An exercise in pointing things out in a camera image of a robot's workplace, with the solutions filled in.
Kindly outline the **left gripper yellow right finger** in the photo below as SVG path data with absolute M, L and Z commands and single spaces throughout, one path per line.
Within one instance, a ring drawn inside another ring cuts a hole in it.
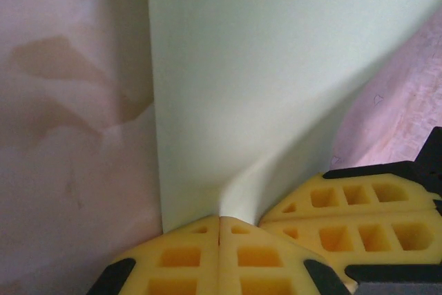
M 349 294 L 318 254 L 237 218 L 220 218 L 220 294 Z

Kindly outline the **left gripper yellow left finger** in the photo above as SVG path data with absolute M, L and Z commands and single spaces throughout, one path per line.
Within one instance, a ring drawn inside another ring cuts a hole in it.
M 219 216 L 207 216 L 118 255 L 92 294 L 217 294 Z

